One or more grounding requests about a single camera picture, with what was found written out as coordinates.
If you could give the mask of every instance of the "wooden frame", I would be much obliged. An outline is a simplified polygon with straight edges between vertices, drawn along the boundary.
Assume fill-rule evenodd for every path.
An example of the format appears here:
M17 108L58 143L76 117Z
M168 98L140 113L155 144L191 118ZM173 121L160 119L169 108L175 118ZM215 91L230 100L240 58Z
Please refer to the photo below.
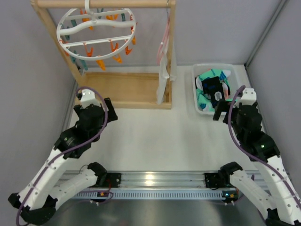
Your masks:
M79 86L95 88L102 96L110 97L116 108L171 109L172 84L168 80L163 103L157 104L158 73L79 73L56 38L56 25L48 8L84 8L84 0L31 0L32 7L46 26L64 61ZM170 8L167 72L171 72L174 42L175 0L90 0L90 8Z

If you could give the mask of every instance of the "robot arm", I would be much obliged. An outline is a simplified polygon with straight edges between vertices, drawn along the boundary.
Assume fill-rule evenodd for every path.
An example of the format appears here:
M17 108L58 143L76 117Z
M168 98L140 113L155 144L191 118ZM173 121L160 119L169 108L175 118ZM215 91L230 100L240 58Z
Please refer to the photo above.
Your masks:
M96 100L94 92L84 89L78 97L81 105L74 107L79 117L75 126L61 133L46 162L29 185L21 192L11 194L8 199L15 208L20 208L21 203L24 202L20 216L27 223L35 225L46 223L56 210L75 194L95 184L102 185L105 181L106 169L94 162L77 176L55 186L66 169L76 163L78 158L91 147L91 143L76 147L97 136L104 125L104 109ZM110 99L106 98L104 101L108 108L108 122L117 120ZM99 138L100 136L96 137L92 142L96 142ZM73 147L75 147L74 151L62 154L52 162L59 154Z
M215 109L214 120L219 119L221 112L226 112L223 122L228 124L230 104L231 102L220 100ZM254 166L262 174L271 195L248 178L236 162L222 166L219 170L220 177L225 184L233 185L243 192L262 214L266 225L301 225L299 195L284 169L274 140L261 131L262 116L256 108L254 89L244 89L234 107L230 122L240 142L239 149L250 157Z

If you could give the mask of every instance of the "white table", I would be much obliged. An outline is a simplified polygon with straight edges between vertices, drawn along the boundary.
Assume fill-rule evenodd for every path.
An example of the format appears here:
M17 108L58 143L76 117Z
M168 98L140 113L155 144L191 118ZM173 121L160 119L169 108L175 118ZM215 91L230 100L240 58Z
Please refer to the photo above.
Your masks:
M247 87L245 68L235 69ZM112 71L157 72L157 67L119 67ZM226 124L201 116L194 108L191 66L178 66L171 110L116 109L119 117L105 128L98 142L68 170L99 162L118 171L210 171L236 161L256 170L233 144ZM78 120L73 112L70 125Z

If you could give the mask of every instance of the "white plastic bin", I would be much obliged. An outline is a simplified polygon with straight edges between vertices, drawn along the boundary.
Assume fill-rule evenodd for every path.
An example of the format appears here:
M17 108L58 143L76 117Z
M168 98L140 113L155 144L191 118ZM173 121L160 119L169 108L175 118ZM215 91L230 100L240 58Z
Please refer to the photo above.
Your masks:
M231 71L231 75L228 77L228 82L230 85L230 92L231 92L231 95L229 96L229 98L233 98L233 96L236 93L236 91L238 90L238 88L242 85L233 65L230 65L230 64L207 64L207 63L193 65L191 74L192 74L192 89L193 89L194 106L195 106L197 112L200 114L211 114L211 115L214 114L214 112L203 112L202 108L200 108L198 106L196 84L195 84L195 78L197 76L205 73L206 71L208 71L208 69L211 69L211 68L222 69L222 70L227 69L227 70Z

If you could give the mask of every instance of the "gray floor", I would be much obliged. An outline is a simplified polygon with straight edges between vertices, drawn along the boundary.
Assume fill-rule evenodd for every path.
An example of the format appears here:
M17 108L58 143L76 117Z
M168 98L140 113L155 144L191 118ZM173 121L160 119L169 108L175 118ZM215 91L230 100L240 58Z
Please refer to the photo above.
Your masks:
M63 205L54 218L68 206ZM257 209L244 198L235 206L211 201L125 201L103 206L89 202L73 206L47 226L264 226Z

